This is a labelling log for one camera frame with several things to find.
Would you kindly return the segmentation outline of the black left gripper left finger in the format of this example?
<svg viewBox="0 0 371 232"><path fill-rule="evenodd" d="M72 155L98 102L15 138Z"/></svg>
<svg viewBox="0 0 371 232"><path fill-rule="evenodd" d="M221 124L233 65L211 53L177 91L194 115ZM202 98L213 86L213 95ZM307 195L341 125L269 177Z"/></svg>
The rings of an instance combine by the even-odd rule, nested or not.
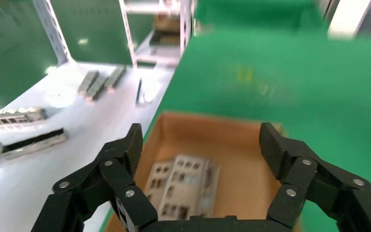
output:
<svg viewBox="0 0 371 232"><path fill-rule="evenodd" d="M53 185L32 231L81 232L105 202L111 202L128 232L141 232L156 222L156 209L134 181L142 147L139 123L124 138L105 143L91 163Z"/></svg>

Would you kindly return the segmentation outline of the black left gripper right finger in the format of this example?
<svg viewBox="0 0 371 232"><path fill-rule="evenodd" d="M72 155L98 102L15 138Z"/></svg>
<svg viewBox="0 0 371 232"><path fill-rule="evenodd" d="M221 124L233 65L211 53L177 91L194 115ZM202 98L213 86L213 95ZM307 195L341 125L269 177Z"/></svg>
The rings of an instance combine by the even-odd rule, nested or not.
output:
<svg viewBox="0 0 371 232"><path fill-rule="evenodd" d="M261 154L280 182L267 220L295 227L306 201L331 219L341 232L371 232L371 183L322 160L303 141L282 136L271 123L259 132Z"/></svg>

